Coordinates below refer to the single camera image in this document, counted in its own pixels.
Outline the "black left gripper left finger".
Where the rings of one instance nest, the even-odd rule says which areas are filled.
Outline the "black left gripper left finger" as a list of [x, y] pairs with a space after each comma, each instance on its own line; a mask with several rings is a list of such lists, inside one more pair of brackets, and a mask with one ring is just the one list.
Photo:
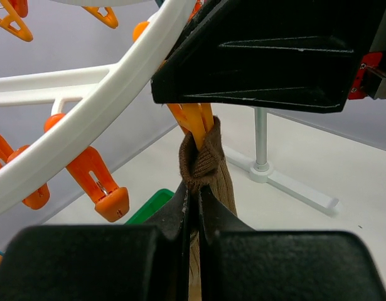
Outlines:
[[10, 242], [0, 300], [187, 300], [184, 184], [142, 224], [34, 226]]

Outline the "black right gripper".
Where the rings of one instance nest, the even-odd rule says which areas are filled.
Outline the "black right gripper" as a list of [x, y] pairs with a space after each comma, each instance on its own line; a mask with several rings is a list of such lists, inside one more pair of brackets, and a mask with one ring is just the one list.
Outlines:
[[350, 100], [386, 99], [386, 10], [369, 52], [363, 56], [348, 95]]

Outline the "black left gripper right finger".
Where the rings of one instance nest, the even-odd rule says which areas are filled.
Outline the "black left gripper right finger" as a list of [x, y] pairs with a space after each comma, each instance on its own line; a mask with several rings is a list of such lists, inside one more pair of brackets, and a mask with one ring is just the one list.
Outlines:
[[386, 300], [370, 253], [346, 231], [257, 231], [208, 187], [198, 196], [203, 300]]

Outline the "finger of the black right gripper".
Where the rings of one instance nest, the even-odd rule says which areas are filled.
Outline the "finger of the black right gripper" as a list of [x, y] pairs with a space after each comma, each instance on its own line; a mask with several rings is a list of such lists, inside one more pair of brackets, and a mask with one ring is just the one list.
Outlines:
[[386, 1], [207, 1], [151, 79], [156, 103], [341, 112]]

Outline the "white round clip hanger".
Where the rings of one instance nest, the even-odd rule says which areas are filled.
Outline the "white round clip hanger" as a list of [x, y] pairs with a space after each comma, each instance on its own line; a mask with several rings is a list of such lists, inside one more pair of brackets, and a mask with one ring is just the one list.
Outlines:
[[117, 63], [0, 78], [0, 107], [76, 103], [0, 169], [0, 215], [60, 172], [127, 108], [167, 57], [194, 5], [166, 1]]

